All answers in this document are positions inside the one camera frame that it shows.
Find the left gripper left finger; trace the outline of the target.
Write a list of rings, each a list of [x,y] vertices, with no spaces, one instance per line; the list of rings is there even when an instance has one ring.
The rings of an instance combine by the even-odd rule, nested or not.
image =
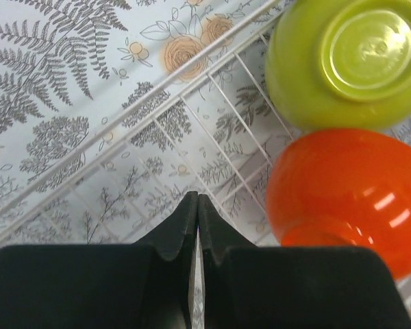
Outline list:
[[[131,244],[0,248],[0,328],[191,328],[197,206]]]

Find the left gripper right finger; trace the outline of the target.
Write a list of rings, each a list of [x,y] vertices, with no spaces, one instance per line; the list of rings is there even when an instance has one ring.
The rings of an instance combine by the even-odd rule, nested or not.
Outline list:
[[[363,247],[258,247],[198,199],[206,328],[411,328],[381,258]]]

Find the lime green bowl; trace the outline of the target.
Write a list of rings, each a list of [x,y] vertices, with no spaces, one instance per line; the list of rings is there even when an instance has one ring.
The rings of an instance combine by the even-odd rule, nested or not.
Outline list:
[[[302,130],[384,130],[411,115],[411,1],[295,1],[267,48],[266,88]]]

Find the white wire dish rack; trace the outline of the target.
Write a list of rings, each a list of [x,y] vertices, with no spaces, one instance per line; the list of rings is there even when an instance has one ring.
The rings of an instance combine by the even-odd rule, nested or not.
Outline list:
[[[266,50],[292,1],[0,1],[0,248],[128,243],[188,191],[271,241],[271,165],[299,130]]]

